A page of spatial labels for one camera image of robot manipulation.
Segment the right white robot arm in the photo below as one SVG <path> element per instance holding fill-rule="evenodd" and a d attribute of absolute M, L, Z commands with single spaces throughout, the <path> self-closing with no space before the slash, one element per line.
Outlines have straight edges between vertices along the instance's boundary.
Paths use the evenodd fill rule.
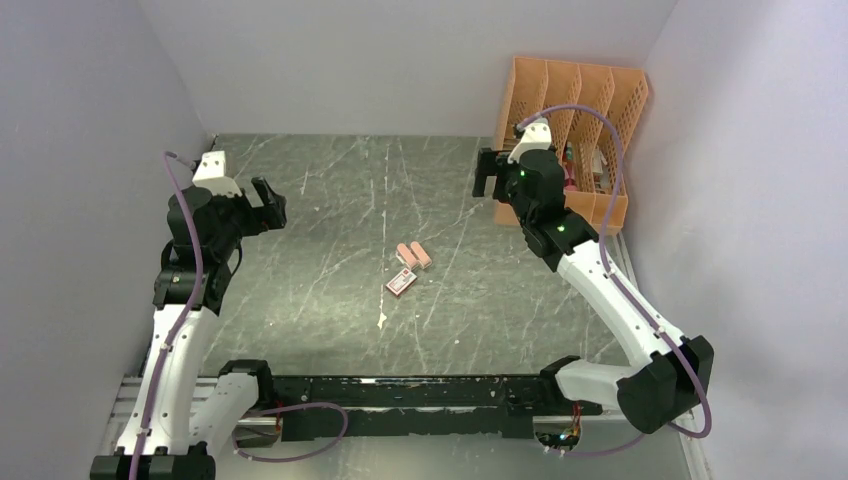
<path fill-rule="evenodd" d="M 509 205 L 528 248 L 589 303 L 622 347 L 627 365 L 568 359 L 555 365 L 539 391 L 550 413 L 565 413 L 576 401 L 619 411 L 643 434 L 671 426 L 701 407 L 711 425 L 707 387 L 714 349 L 668 322 L 610 260 L 599 233 L 565 205 L 565 171 L 550 149 L 530 150 L 516 163 L 505 151 L 477 154 L 472 194 L 481 197 L 489 178 L 493 199 Z"/>

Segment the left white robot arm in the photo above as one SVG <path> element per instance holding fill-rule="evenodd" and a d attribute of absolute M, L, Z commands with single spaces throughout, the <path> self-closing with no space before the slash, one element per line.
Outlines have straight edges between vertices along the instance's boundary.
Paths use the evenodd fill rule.
<path fill-rule="evenodd" d="M 246 237 L 285 227 L 286 200 L 263 177 L 216 193 L 190 186 L 171 196 L 154 282 L 154 331 L 140 389 L 113 451 L 92 461 L 92 479 L 212 479 L 216 456 L 248 412 L 273 409 L 277 388 L 264 360 L 231 360 L 211 395 L 194 401 L 204 352 L 233 277 L 229 260 Z"/>

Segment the red white staple box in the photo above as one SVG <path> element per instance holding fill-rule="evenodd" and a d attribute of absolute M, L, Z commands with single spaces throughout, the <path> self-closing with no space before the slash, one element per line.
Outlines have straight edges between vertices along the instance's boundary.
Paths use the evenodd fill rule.
<path fill-rule="evenodd" d="M 404 268 L 385 284 L 385 289 L 395 297 L 399 297 L 407 291 L 417 279 L 418 276 L 413 270 Z"/>

